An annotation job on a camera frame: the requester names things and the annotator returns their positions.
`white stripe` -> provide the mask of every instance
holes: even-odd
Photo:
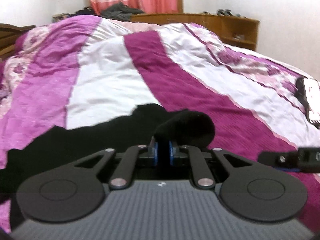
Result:
[[[137,105],[160,104],[134,67],[123,35],[130,31],[103,20],[78,55],[79,77],[67,106],[67,129],[92,126]]]
[[[166,25],[158,32],[168,56],[206,86],[228,95],[239,106],[253,110],[274,133],[298,147],[320,146],[320,131],[307,122],[299,109],[279,97],[273,89],[232,73],[223,65],[212,65],[206,47],[182,24]]]

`blanket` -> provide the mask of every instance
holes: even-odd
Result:
[[[251,160],[261,151],[319,147],[320,131],[293,95],[296,79],[307,74],[249,54],[194,24],[77,16],[35,28],[4,66],[1,168],[10,149],[25,148],[53,126],[94,126],[150,103],[207,114],[216,128],[209,148]],[[308,189],[300,219],[319,230],[320,177],[292,175]],[[9,209],[10,201],[0,207],[0,226],[7,231]]]

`gray ribbed surface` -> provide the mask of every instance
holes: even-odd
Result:
[[[79,221],[47,225],[27,221],[16,240],[307,240],[313,234],[297,220],[259,225],[228,213],[216,195],[189,181],[136,181],[113,191],[94,213]]]

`smartphone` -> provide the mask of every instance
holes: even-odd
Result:
[[[309,123],[320,126],[320,88],[318,81],[303,78],[306,116]]]

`wooden cabinet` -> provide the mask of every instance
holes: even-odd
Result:
[[[232,16],[203,14],[139,14],[131,17],[133,22],[154,24],[197,23],[217,34],[222,42],[255,50],[258,41],[259,21]]]

